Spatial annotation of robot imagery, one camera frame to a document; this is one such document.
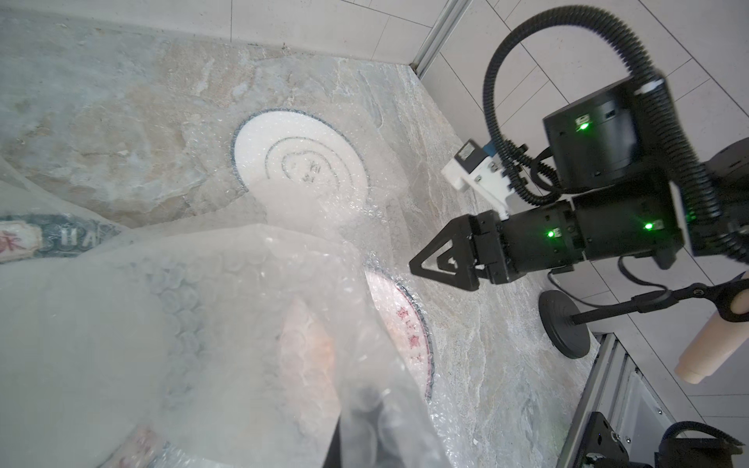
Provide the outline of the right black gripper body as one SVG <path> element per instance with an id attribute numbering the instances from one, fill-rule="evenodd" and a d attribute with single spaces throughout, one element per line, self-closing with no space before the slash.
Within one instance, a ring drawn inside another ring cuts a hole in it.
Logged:
<path id="1" fill-rule="evenodd" d="M 583 261 L 583 236 L 573 205 L 560 201 L 509 216 L 487 211 L 475 218 L 474 245 L 480 276 L 507 284 L 528 273 L 566 269 Z"/>

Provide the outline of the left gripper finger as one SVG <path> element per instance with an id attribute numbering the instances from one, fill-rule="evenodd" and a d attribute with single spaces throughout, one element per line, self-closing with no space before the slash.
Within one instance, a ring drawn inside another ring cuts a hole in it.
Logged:
<path id="1" fill-rule="evenodd" d="M 473 244 L 473 216 L 454 218 L 409 262 L 417 277 L 466 292 L 479 289 L 476 253 Z"/>

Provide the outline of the orange sunburst dinner plate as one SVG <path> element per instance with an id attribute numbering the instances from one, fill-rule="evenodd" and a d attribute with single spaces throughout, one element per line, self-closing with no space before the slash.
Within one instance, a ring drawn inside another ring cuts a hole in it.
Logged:
<path id="1" fill-rule="evenodd" d="M 425 400 L 433 393 L 434 357 L 421 309 L 402 283 L 374 269 L 366 279 L 382 318 Z M 335 393 L 333 339 L 302 302 L 288 310 L 279 350 L 280 376 L 292 414 L 302 421 L 335 418 L 341 407 Z"/>

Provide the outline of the bubble wrap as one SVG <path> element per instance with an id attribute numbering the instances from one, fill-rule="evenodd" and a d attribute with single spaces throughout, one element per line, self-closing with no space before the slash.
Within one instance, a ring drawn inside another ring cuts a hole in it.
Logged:
<path id="1" fill-rule="evenodd" d="M 4 186 L 1 216 L 108 222 Z M 78 257 L 1 263 L 5 467 L 448 467 L 366 271 L 408 243 L 395 208 L 243 197 L 128 229 Z M 333 339 L 341 410 L 296 418 L 280 376 L 288 310 Z"/>

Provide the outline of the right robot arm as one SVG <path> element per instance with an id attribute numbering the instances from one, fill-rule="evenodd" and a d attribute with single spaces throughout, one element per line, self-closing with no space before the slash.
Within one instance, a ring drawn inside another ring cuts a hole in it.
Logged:
<path id="1" fill-rule="evenodd" d="M 531 157 L 501 132 L 495 85 L 510 53 L 553 27 L 596 34 L 628 76 L 548 115 L 548 146 Z M 747 261 L 747 191 L 698 159 L 664 75 L 612 13 L 568 5 L 520 23 L 493 53 L 483 105 L 489 144 L 466 142 L 446 172 L 491 210 L 451 220 L 411 259 L 413 275 L 473 292 L 482 281 L 507 284 L 612 257 L 651 257 L 667 269 L 684 247 Z"/>

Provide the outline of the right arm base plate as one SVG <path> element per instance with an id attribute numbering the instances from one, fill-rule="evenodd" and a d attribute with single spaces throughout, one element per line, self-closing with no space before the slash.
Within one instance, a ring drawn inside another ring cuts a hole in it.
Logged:
<path id="1" fill-rule="evenodd" d="M 591 413 L 575 456 L 575 467 L 628 467 L 629 455 L 608 419 Z"/>

